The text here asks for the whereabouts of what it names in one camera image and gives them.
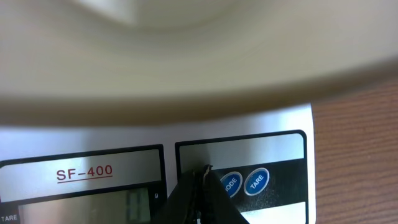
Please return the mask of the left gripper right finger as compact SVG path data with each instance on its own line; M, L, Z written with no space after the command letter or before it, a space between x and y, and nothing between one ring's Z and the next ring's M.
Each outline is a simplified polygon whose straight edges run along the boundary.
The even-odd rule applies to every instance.
M206 165L200 174L198 211L203 224L249 223L232 203L211 165Z

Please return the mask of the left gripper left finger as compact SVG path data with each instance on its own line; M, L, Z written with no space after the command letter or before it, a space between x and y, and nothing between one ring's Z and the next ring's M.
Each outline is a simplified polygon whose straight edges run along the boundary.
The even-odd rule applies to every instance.
M192 221L196 196L195 172L182 174L167 201L152 219L152 224L183 224Z

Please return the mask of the white digital kitchen scale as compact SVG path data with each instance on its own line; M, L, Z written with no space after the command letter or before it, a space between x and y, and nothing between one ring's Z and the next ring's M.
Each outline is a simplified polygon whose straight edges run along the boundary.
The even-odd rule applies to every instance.
M2 223L152 223L206 165L249 223L315 223L312 107L166 126L1 127Z

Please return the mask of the white ceramic bowl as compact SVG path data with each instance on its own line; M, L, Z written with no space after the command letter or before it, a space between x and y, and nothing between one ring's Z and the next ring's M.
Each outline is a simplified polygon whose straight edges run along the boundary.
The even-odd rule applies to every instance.
M2 1L1 123L149 125L397 75L396 1Z

